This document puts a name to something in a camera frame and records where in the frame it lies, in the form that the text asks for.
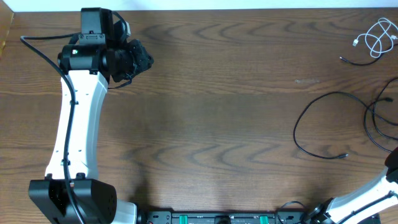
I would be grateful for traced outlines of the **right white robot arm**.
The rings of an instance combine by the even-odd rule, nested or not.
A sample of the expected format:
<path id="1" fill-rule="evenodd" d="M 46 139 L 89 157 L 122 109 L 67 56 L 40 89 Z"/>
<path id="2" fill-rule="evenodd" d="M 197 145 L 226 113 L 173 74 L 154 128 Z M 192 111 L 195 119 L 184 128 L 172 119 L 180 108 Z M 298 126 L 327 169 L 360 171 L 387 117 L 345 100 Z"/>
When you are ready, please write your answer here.
<path id="1" fill-rule="evenodd" d="M 342 197 L 330 198 L 304 218 L 304 223 L 359 223 L 397 205 L 397 152 L 385 160 L 385 168 L 372 181 Z"/>

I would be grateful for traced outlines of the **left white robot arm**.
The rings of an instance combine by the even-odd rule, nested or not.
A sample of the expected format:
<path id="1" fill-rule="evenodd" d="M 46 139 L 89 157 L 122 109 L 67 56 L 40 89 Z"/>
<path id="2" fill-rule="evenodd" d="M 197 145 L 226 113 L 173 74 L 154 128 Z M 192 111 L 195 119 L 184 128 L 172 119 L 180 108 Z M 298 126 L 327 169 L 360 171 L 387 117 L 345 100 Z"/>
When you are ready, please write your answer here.
<path id="1" fill-rule="evenodd" d="M 98 178 L 96 147 L 101 108 L 109 83 L 117 88 L 150 69 L 153 57 L 115 11 L 81 10 L 81 31 L 53 68 L 61 76 L 62 105 L 57 138 L 44 178 L 31 180 L 29 197 L 52 223 L 145 223 L 137 205 L 118 199 Z"/>

